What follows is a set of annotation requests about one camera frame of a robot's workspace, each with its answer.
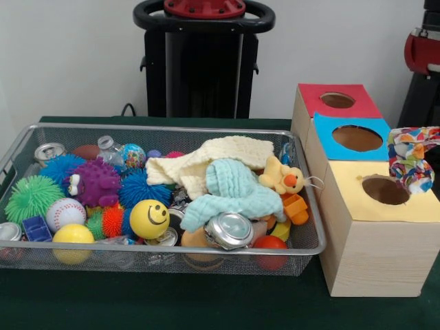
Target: light blue cloth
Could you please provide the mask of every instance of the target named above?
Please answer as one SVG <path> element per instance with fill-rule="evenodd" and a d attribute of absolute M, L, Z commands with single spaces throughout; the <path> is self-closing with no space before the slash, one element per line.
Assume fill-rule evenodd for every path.
<path fill-rule="evenodd" d="M 201 196 L 188 205 L 182 229 L 194 232 L 222 212 L 239 213 L 248 219 L 275 214 L 279 221 L 285 221 L 280 195 L 260 185 L 256 175 L 237 160 L 211 163 L 206 169 L 206 188 L 212 195 Z"/>

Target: purple toy with eyes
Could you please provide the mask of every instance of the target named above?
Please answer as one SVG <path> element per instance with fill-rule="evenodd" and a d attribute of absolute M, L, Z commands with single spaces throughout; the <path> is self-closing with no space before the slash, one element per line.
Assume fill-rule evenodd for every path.
<path fill-rule="evenodd" d="M 115 168 L 98 157 L 74 171 L 70 177 L 69 194 L 91 208 L 113 206 L 119 200 L 120 179 Z"/>

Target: metal mesh basket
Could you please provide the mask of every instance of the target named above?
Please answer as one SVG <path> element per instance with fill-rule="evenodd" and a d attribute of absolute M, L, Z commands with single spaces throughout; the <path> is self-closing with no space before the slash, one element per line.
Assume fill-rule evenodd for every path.
<path fill-rule="evenodd" d="M 144 150 L 159 149 L 164 154 L 176 150 L 190 153 L 206 140 L 227 135 L 272 141 L 276 154 L 282 145 L 290 143 L 295 156 L 291 165 L 300 167 L 305 176 L 309 175 L 297 137 L 286 131 L 35 124 L 21 132 L 0 162 L 0 222 L 6 221 L 4 209 L 12 193 L 11 187 L 22 177 L 39 173 L 40 166 L 34 161 L 34 151 L 39 145 L 60 142 L 69 152 L 83 144 L 95 144 L 103 135 L 110 135 L 121 144 L 138 144 Z M 305 225 L 292 227 L 288 250 L 225 252 L 202 247 L 0 241 L 0 268 L 299 276 L 312 256 L 325 248 L 313 190 L 306 187 L 302 196 L 309 205 L 310 220 Z M 65 254 L 72 260 L 87 258 L 77 265 L 67 265 L 54 256 L 56 253 Z"/>

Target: wooden box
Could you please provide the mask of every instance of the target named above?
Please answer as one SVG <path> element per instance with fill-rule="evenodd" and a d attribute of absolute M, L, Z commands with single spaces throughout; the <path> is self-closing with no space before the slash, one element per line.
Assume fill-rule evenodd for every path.
<path fill-rule="evenodd" d="M 330 118 L 316 114 L 305 147 L 309 172 L 324 179 L 329 160 L 386 161 L 389 132 L 387 123 L 379 118 Z M 318 201 L 321 193 L 315 188 Z"/>
<path fill-rule="evenodd" d="M 331 296 L 420 295 L 440 248 L 433 192 L 407 200 L 387 162 L 330 161 L 324 182 L 320 260 Z"/>
<path fill-rule="evenodd" d="M 362 85 L 299 84 L 291 131 L 299 136 L 304 149 L 315 113 L 343 118 L 382 118 Z"/>

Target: yellow rubber duck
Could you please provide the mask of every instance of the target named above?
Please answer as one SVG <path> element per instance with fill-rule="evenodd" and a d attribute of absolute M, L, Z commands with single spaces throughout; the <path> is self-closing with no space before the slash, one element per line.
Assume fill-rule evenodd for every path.
<path fill-rule="evenodd" d="M 296 167 L 282 165 L 275 156 L 270 156 L 262 175 L 258 177 L 261 185 L 273 188 L 280 194 L 296 194 L 303 189 L 305 180 L 303 172 Z"/>

